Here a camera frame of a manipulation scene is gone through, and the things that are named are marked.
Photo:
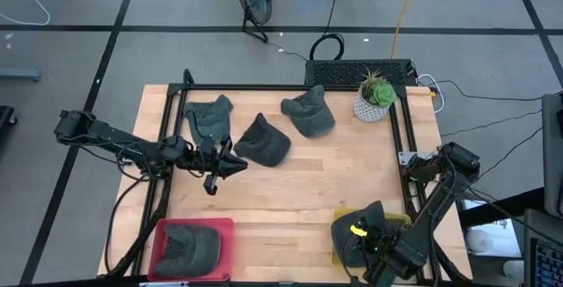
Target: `gray floor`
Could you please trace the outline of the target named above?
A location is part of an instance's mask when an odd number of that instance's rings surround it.
[[[41,1],[55,25],[109,26],[121,5],[121,0]],[[267,24],[323,26],[331,1],[273,0]],[[404,1],[337,0],[332,25],[395,26]],[[563,10],[553,5],[556,0],[531,1],[545,28],[563,28]],[[43,20],[33,0],[2,0],[0,12]],[[237,26],[241,20],[238,0],[132,0],[124,25]],[[0,19],[0,24],[7,22]],[[404,26],[533,28],[522,0],[413,0]],[[308,55],[319,34],[269,36],[288,51]],[[390,54],[392,34],[343,36],[345,59]],[[83,107],[108,37],[106,32],[0,32],[0,66],[33,67],[43,73],[36,84],[0,81],[0,105],[14,106],[19,117],[0,160],[0,285],[18,283],[21,277],[67,152],[52,133],[58,114]],[[563,36],[550,41],[563,55]],[[327,42],[319,47],[317,59],[331,59],[336,50]],[[529,98],[561,89],[536,35],[401,34],[397,58],[413,59],[419,73],[452,79],[470,94]],[[131,130],[143,86],[179,81],[184,68],[192,71],[197,83],[214,84],[301,84],[304,75],[302,60],[243,33],[120,33],[95,114]],[[446,107],[437,115],[442,133],[540,108],[538,102],[466,99],[448,84],[442,89]],[[478,153],[487,168],[540,125],[540,115],[532,115],[449,136],[444,142],[455,140]],[[541,186],[540,141],[536,136],[523,145],[477,188],[503,198]],[[95,276],[119,178],[113,166],[79,153],[35,283]]]

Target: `wooden table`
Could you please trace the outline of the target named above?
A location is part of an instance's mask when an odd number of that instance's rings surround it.
[[[145,86],[133,132],[136,136],[157,140],[166,91],[167,85]],[[236,226],[232,281],[349,282],[344,271],[331,263],[334,210],[363,209],[380,200],[387,212],[405,212],[390,116],[376,123],[361,122],[352,110],[355,92],[327,92],[325,100],[336,126],[326,136],[309,139],[280,111],[282,99],[303,92],[198,90],[189,91],[187,100],[213,101],[221,93],[234,105],[230,113],[234,142],[262,112],[291,139],[289,154],[276,168],[249,162],[247,170],[218,181],[216,196],[205,193],[202,179],[176,169],[167,217],[232,218]],[[435,151],[441,141],[428,88],[408,87],[407,93],[419,151]],[[174,103],[172,114],[178,102]],[[408,150],[400,106],[397,110],[404,149]],[[182,126],[182,136],[191,141],[187,123]],[[119,194],[132,182],[123,177]],[[146,193],[147,185],[141,184],[121,202],[113,224],[112,266],[138,234]],[[435,238],[459,270],[472,277],[455,205],[438,226]],[[152,240],[151,235],[145,245],[142,273],[148,271]],[[105,273],[103,262],[99,273]],[[432,277],[428,266],[425,273]]]

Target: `floor tile line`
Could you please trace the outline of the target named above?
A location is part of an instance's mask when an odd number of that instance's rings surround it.
[[[98,70],[96,71],[96,76],[92,81],[92,86],[84,105],[84,111],[91,111],[94,107],[94,103],[98,97],[99,87],[101,86],[104,75],[106,74],[107,65],[109,64],[113,49],[115,48],[117,36],[119,35],[120,27],[123,24],[130,2],[131,0],[121,1],[120,10],[117,18],[115,19],[115,23],[113,24],[113,29],[107,41],[104,53],[102,54]],[[62,198],[69,182],[70,174],[77,159],[77,155],[78,148],[76,146],[69,147],[64,164],[62,165],[61,173],[59,174],[59,178],[55,184],[55,190],[51,195],[47,211],[45,212],[40,229],[35,241],[33,242],[32,251],[27,258],[26,266],[19,281],[20,285],[27,285],[33,282],[33,278],[35,277],[35,273],[37,272],[37,268],[40,264],[41,256],[43,255],[43,251],[47,245],[49,234],[53,228],[57,212],[61,206]]]
[[[559,61],[559,57],[555,50],[553,49],[553,45],[549,40],[548,33],[544,29],[542,22],[537,15],[536,9],[532,4],[531,0],[522,0],[524,3],[524,7],[530,16],[531,22],[533,23],[534,27],[537,30],[537,34],[539,35],[539,39],[542,42],[542,46],[544,47],[545,54],[547,55],[547,59],[549,60],[550,64],[552,65],[553,72],[557,76],[559,83],[563,85],[563,68],[561,67],[561,63]]]
[[[262,26],[269,33],[323,33],[325,26]],[[0,25],[0,31],[41,32],[112,32],[114,26],[19,26]],[[121,25],[119,32],[136,33],[243,33],[241,26],[135,26]],[[380,33],[393,34],[395,27],[331,26],[330,33]],[[486,27],[402,27],[401,34],[429,35],[533,35],[535,28],[486,28]],[[547,29],[548,35],[563,35],[563,29]]]

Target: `computer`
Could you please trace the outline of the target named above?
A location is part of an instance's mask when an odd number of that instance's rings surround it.
[[[542,97],[544,137],[545,212],[526,210],[524,223],[524,283],[532,286],[563,286],[563,247],[538,234],[563,243],[563,99]]]

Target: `white plant pot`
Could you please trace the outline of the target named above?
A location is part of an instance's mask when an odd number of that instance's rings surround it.
[[[362,87],[360,86],[360,90],[358,90],[358,94],[356,94],[354,99],[354,113],[358,119],[367,123],[373,123],[383,119],[387,110],[389,110],[389,107],[374,106],[366,101],[362,96]]]

